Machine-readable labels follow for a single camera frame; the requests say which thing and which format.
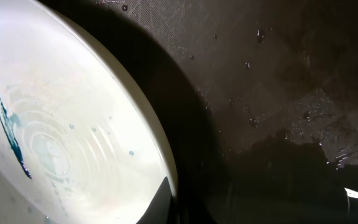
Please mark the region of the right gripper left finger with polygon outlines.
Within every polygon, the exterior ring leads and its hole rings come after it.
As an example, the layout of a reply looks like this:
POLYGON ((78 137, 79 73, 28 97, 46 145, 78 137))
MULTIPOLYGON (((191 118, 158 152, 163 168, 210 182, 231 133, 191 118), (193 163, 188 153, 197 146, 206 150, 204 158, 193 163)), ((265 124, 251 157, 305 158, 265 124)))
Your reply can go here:
POLYGON ((165 177, 137 224, 167 224, 172 198, 170 185, 165 177))

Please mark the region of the white plate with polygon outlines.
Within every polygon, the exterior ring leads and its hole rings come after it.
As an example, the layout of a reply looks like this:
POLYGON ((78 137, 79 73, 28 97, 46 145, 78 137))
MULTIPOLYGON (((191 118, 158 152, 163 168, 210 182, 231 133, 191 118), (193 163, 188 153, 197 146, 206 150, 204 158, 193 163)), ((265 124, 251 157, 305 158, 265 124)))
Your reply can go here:
POLYGON ((165 177, 173 202, 168 139, 116 57, 38 1, 0 1, 0 223, 137 223, 165 177))

